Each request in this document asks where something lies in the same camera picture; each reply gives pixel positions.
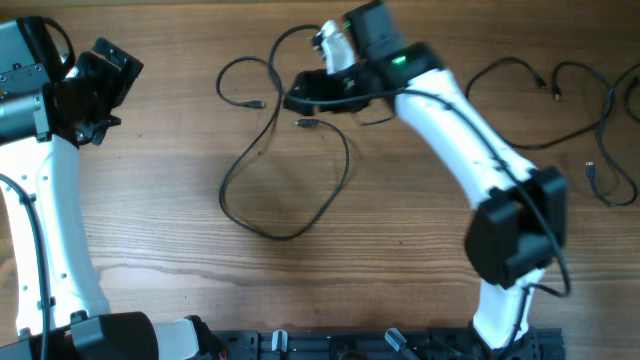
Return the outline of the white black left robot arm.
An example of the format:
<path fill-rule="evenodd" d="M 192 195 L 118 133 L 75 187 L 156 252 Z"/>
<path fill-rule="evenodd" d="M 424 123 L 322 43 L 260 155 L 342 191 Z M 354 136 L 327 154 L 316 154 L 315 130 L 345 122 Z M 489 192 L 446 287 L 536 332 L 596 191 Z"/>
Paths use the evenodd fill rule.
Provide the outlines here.
<path fill-rule="evenodd" d="M 19 281 L 18 339 L 5 359 L 193 359 L 190 319 L 113 313 L 94 270 L 79 202 L 79 149 L 119 124 L 142 63 L 106 39 L 59 50 L 53 19 L 1 27 L 1 193 Z"/>

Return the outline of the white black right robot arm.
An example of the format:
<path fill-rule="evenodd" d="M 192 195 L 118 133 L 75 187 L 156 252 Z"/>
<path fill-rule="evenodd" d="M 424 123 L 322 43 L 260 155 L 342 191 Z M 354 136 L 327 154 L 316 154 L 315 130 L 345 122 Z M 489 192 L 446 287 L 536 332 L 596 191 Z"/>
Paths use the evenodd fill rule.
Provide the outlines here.
<path fill-rule="evenodd" d="M 317 27 L 312 45 L 324 65 L 297 77 L 286 106 L 305 115 L 357 112 L 382 99 L 431 147 L 474 213 L 464 241 L 481 280 L 473 333 L 489 356 L 513 355 L 528 333 L 532 296 L 546 268 L 565 264 L 566 179 L 508 145 L 437 53 L 405 40 L 383 2 Z"/>

